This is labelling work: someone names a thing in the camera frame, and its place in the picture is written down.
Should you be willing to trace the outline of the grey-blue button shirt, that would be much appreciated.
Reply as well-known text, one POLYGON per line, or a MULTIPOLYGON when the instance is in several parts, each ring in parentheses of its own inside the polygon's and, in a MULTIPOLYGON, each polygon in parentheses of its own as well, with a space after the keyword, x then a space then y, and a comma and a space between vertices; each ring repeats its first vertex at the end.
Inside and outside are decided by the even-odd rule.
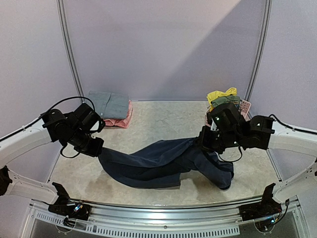
POLYGON ((127 95, 90 91, 88 98, 95 105, 97 114, 102 119, 125 119, 129 109, 129 97, 127 95))

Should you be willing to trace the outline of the navy printed t-shirt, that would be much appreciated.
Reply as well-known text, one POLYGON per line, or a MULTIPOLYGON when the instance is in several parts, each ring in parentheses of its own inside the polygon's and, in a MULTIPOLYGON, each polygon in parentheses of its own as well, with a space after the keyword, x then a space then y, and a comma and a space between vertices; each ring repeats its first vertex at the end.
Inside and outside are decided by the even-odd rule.
POLYGON ((194 138, 160 140, 132 154, 103 148, 99 162, 114 180, 133 188, 180 186, 182 173, 198 171, 221 190, 230 188, 234 177, 231 162, 195 145, 194 138))

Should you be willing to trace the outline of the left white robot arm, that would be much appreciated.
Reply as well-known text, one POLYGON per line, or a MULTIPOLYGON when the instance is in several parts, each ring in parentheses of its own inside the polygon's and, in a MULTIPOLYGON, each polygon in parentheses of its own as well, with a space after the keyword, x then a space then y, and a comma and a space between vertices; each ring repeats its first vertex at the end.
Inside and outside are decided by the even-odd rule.
POLYGON ((70 215, 74 210, 73 203, 69 201, 69 195, 61 184, 24 177, 10 170, 7 165, 26 152, 56 141, 63 147, 72 145, 80 154, 97 157, 104 141, 92 137, 92 134, 101 132, 104 126, 104 120, 92 110, 63 114, 53 109, 12 135, 1 138, 0 194, 39 200, 54 205, 63 215, 70 215))

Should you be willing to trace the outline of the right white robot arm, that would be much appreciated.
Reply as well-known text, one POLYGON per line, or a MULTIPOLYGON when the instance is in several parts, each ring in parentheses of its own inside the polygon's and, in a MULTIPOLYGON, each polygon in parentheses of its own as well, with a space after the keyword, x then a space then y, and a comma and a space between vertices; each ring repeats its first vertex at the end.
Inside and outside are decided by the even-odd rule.
MULTIPOLYGON (((317 133, 283 124, 277 119, 255 116, 251 120, 213 117, 217 129, 203 126, 197 145, 205 151, 222 154, 225 149, 281 149, 313 157, 317 156, 317 133)), ((275 209, 275 201, 286 201, 295 195, 317 186, 317 163, 313 162, 300 173, 275 185, 271 197, 264 198, 256 206, 260 216, 267 216, 275 209)))

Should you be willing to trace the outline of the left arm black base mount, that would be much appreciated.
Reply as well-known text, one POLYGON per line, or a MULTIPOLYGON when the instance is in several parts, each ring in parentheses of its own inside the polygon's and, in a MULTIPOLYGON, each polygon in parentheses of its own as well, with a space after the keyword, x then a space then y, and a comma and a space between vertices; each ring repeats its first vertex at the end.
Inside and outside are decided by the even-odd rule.
POLYGON ((81 201, 71 201, 65 188, 56 182, 52 185, 57 190, 57 200, 53 205, 49 205, 48 211, 70 219, 79 219, 87 221, 91 212, 91 205, 81 201))

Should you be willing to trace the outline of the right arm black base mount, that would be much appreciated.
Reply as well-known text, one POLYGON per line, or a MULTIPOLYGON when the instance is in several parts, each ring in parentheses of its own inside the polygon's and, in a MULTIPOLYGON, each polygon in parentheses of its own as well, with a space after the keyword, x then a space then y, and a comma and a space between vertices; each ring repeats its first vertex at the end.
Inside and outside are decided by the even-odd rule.
POLYGON ((268 185, 262 194, 259 202, 241 205, 238 207, 239 215, 243 221, 254 221, 255 228, 265 234, 273 230, 288 212, 289 199, 285 201, 285 211, 282 204, 273 199, 273 189, 276 183, 268 185))

